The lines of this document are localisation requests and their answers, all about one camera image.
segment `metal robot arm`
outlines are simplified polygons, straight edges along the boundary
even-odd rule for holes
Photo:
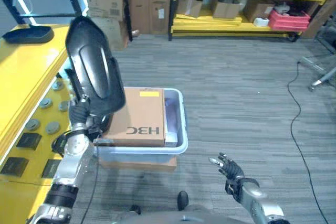
[[[69,109],[71,131],[50,191],[29,224],[69,223],[93,155],[92,142],[108,125],[106,118],[125,104],[117,61],[105,35],[89,18],[78,17],[71,23],[66,47],[72,65],[67,74],[77,97]]]
[[[214,158],[209,161],[226,176],[225,191],[250,213],[256,224],[289,224],[281,207],[268,199],[255,179],[246,178],[243,170],[224,153],[218,158],[220,161]]]

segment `pink basket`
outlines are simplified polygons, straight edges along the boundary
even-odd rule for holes
[[[304,16],[282,16],[275,10],[269,15],[268,25],[272,30],[281,31],[305,31],[309,25],[310,16],[302,12]]]
[[[282,26],[282,25],[273,25],[271,26],[272,30],[276,31],[305,31],[308,26],[306,27],[297,27],[297,26]]]
[[[272,10],[271,14],[269,15],[269,18],[273,18],[276,21],[286,21],[286,22],[309,22],[310,16],[303,12],[304,16],[297,17],[297,16],[282,16],[278,14],[275,10]]]

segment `cardboard boxes stack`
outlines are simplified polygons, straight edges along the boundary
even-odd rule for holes
[[[122,50],[128,44],[124,21],[124,0],[87,0],[88,16],[105,33],[111,50]]]
[[[170,0],[129,0],[132,30],[141,34],[168,32]]]

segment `black cable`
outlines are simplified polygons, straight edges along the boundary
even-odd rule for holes
[[[91,198],[90,198],[88,207],[85,210],[85,213],[83,215],[83,218],[82,218],[82,221],[80,222],[80,224],[83,224],[84,219],[86,217],[86,214],[88,213],[89,208],[91,206],[91,203],[92,203],[92,200],[93,200],[93,195],[95,194],[95,191],[96,191],[96,185],[97,185],[97,180],[98,180],[98,171],[99,171],[99,149],[98,149],[98,146],[97,146],[97,171],[96,171],[96,177],[95,177],[95,181],[94,181],[94,184],[93,184],[93,190],[92,190],[92,194],[91,194]]]
[[[296,147],[298,148],[298,150],[299,150],[299,152],[300,152],[300,155],[301,155],[301,157],[302,157],[304,166],[305,166],[306,169],[307,169],[307,172],[308,172],[308,175],[309,175],[309,183],[310,183],[310,187],[311,187],[312,193],[313,193],[313,195],[314,195],[314,199],[315,199],[316,205],[317,205],[317,207],[319,208],[320,213],[321,213],[322,217],[324,218],[326,224],[329,224],[329,222],[327,221],[326,217],[324,216],[324,213],[322,212],[322,209],[321,209],[321,207],[320,207],[319,202],[317,201],[316,194],[315,194],[315,190],[314,190],[314,186],[313,186],[313,182],[312,182],[312,180],[311,180],[310,170],[309,170],[309,168],[308,168],[306,159],[305,159],[305,157],[303,156],[303,153],[302,153],[302,151],[301,151],[301,148],[299,147],[299,145],[298,145],[298,143],[297,143],[297,141],[296,141],[296,139],[295,139],[295,137],[294,137],[294,135],[293,135],[293,123],[294,123],[294,121],[296,120],[296,118],[299,117],[299,115],[301,114],[301,111],[302,111],[302,110],[301,110],[301,105],[300,105],[300,103],[295,99],[294,95],[293,95],[292,92],[290,91],[290,89],[289,89],[289,85],[290,85],[291,83],[295,82],[295,81],[298,79],[298,77],[299,77],[299,64],[300,64],[300,62],[298,61],[298,62],[297,62],[297,65],[296,65],[296,76],[295,76],[295,78],[294,78],[293,80],[291,80],[290,82],[287,83],[287,90],[288,90],[288,93],[290,94],[290,96],[293,98],[293,100],[295,101],[295,103],[296,103],[297,106],[299,107],[299,113],[293,118],[292,122],[290,123],[290,134],[291,134],[291,136],[292,136],[292,139],[293,139],[293,141],[294,141]]]

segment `white container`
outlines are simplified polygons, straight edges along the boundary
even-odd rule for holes
[[[183,96],[177,89],[164,89],[165,99],[172,99],[176,107],[177,146],[176,147],[99,147],[99,158],[103,162],[153,162],[166,163],[175,155],[184,153],[188,148],[186,116]]]
[[[255,26],[267,26],[269,23],[269,19],[268,18],[256,18],[253,21],[253,24]]]

